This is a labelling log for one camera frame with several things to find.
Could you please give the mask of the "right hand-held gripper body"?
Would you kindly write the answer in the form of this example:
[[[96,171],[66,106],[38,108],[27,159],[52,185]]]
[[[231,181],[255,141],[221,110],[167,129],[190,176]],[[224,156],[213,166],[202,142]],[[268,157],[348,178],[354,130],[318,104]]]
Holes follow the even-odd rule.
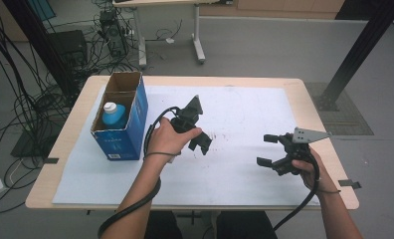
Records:
[[[278,135],[274,142],[279,142],[284,146],[286,156],[273,163],[273,170],[278,175],[292,173],[299,174],[299,170],[292,165],[294,159],[311,162],[312,154],[309,149],[309,144],[331,137],[331,132],[318,131],[312,129],[305,129],[296,127],[293,133],[287,132],[283,135]]]

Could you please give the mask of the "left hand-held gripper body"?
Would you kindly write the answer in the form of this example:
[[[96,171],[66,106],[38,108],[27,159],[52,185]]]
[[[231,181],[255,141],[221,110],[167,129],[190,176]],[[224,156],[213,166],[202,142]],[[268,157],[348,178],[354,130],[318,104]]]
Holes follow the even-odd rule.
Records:
[[[186,132],[195,127],[199,116],[203,114],[199,96],[196,95],[183,109],[176,112],[175,117],[170,121],[174,130],[178,133]]]

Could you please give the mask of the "blue cardboard box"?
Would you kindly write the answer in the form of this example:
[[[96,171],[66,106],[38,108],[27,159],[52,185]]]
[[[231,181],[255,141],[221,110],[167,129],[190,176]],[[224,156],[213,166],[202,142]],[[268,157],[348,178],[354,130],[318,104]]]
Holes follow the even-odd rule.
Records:
[[[126,125],[106,129],[103,105],[113,102],[125,106]],[[141,72],[113,73],[101,93],[91,134],[109,160],[138,160],[144,139],[148,101]]]

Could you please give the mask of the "blue bottle with white cap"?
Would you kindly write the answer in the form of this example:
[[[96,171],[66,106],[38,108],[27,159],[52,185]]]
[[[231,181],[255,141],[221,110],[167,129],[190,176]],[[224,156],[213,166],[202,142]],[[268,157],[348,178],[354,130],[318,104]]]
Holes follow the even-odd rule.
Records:
[[[127,121],[125,106],[113,102],[103,105],[102,122],[106,129],[122,129]]]

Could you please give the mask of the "person's left hand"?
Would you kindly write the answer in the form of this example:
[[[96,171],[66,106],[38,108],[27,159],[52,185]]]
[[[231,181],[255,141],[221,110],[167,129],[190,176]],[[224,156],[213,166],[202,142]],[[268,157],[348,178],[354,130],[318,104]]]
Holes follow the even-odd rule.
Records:
[[[167,118],[162,118],[159,123],[160,126],[151,134],[147,152],[144,155],[156,151],[181,152],[187,142],[202,132],[200,127],[194,127],[186,132],[178,133]],[[151,155],[146,159],[150,158],[157,158],[163,163],[170,161],[169,157],[165,155]]]

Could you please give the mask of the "person's right hand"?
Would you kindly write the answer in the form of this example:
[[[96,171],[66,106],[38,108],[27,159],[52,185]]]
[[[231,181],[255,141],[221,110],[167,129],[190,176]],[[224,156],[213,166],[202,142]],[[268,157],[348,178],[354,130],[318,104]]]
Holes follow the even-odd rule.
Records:
[[[313,189],[314,184],[317,183],[317,189],[329,191],[338,190],[327,170],[325,169],[319,154],[314,149],[311,149],[310,152],[317,162],[318,177],[315,177],[314,166],[312,163],[296,159],[292,161],[292,165],[300,170],[300,176],[304,185],[309,189]]]

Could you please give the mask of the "black left wrist band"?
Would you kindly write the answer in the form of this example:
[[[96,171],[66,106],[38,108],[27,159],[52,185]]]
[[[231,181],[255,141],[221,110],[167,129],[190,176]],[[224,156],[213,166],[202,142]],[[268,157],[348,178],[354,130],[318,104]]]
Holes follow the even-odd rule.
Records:
[[[170,153],[170,152],[161,152],[161,151],[156,151],[156,152],[150,152],[144,156],[144,158],[148,158],[151,155],[165,155],[169,157],[169,160],[173,160],[176,156],[181,155],[181,152],[176,152],[176,153]]]

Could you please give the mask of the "white table mat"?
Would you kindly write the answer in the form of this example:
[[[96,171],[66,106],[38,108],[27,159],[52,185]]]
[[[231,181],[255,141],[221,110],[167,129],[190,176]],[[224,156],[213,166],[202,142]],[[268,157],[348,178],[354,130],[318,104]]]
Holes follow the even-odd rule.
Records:
[[[285,156],[265,134],[285,134],[296,127],[286,92],[281,88],[147,86],[147,120],[167,108],[185,107],[198,95],[203,114],[197,124],[212,139],[206,155],[184,148],[167,164],[157,206],[293,206],[307,196],[300,178],[257,165],[257,158]],[[87,122],[68,158],[53,198],[56,204],[118,205],[141,163],[106,158]]]

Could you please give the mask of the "person's right leg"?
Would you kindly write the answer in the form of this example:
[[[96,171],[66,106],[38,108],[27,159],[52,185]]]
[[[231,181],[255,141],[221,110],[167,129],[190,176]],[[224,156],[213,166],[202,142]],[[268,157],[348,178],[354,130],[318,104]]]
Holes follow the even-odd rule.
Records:
[[[223,211],[216,220],[217,239],[278,239],[265,211]]]

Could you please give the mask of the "person's leg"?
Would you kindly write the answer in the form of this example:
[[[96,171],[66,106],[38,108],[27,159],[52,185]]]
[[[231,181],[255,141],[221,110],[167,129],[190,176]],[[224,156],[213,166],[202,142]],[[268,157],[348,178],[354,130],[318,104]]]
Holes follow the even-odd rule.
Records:
[[[172,211],[151,211],[144,239],[183,239]]]
[[[278,239],[265,211],[223,211],[216,220],[217,239]]]

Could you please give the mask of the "person's left leg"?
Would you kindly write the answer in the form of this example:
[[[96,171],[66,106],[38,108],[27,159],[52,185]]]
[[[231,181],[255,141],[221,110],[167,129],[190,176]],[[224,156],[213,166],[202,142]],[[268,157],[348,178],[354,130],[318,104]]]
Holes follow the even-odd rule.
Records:
[[[183,239],[172,211],[151,211],[144,239]]]

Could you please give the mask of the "black computer tower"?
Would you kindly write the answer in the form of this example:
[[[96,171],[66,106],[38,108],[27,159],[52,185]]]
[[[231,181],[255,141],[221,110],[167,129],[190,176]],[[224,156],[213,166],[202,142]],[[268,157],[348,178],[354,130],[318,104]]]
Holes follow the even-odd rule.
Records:
[[[107,41],[109,53],[113,57],[126,55],[124,36],[119,26],[116,11],[101,11],[99,14],[101,31]]]

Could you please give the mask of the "light wooden table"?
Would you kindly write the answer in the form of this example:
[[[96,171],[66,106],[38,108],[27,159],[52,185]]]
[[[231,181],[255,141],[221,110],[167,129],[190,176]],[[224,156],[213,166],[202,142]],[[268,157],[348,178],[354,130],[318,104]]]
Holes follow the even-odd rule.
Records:
[[[265,134],[323,124],[299,79],[146,76],[147,119],[171,106],[200,98],[199,126],[213,142],[207,154],[183,149],[162,172],[156,210],[284,209],[297,207],[308,191],[291,174],[279,176],[257,164],[260,157],[284,156]],[[110,161],[90,133],[108,78],[88,79],[27,198],[41,209],[114,209],[141,163]]]

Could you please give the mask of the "black equipment box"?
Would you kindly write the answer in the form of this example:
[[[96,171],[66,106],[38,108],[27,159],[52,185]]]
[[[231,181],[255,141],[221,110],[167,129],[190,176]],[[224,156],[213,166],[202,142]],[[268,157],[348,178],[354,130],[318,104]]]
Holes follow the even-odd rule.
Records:
[[[51,33],[49,38],[66,65],[78,67],[86,64],[88,46],[81,30]]]

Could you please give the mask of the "black floor plate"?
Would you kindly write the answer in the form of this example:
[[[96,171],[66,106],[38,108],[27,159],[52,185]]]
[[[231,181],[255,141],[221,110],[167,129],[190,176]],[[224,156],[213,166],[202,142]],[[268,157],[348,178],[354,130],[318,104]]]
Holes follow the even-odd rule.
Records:
[[[14,157],[47,157],[57,141],[59,132],[24,130],[10,154]]]

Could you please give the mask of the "teal panel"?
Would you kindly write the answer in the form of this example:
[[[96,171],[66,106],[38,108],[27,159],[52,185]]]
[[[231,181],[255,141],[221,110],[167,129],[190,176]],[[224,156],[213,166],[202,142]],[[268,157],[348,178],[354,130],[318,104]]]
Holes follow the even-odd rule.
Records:
[[[48,0],[28,0],[28,2],[42,21],[49,20],[56,16]]]

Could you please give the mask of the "white desk frame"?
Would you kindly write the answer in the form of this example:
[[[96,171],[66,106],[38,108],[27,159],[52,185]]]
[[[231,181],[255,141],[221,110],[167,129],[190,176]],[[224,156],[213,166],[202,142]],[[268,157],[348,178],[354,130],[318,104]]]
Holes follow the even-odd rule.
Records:
[[[219,0],[112,0],[112,4],[115,8],[127,8],[132,11],[135,25],[134,33],[138,42],[138,65],[141,69],[144,69],[147,66],[147,57],[145,38],[140,28],[140,8],[163,5],[192,5],[194,32],[191,34],[191,40],[196,52],[197,61],[200,64],[204,64],[206,58],[200,41],[200,5],[213,4],[218,1]]]

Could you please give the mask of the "black metal post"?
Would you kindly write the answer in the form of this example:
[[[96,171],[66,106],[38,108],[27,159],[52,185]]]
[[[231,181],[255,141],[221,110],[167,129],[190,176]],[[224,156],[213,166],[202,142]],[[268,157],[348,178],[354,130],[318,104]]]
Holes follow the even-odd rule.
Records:
[[[66,69],[56,48],[52,44],[42,20],[37,16],[28,0],[2,0],[14,20],[32,44],[63,94],[73,99],[80,94],[72,74]]]
[[[371,16],[324,91],[313,98],[321,112],[336,112],[337,100],[394,20],[394,0],[384,0]]]

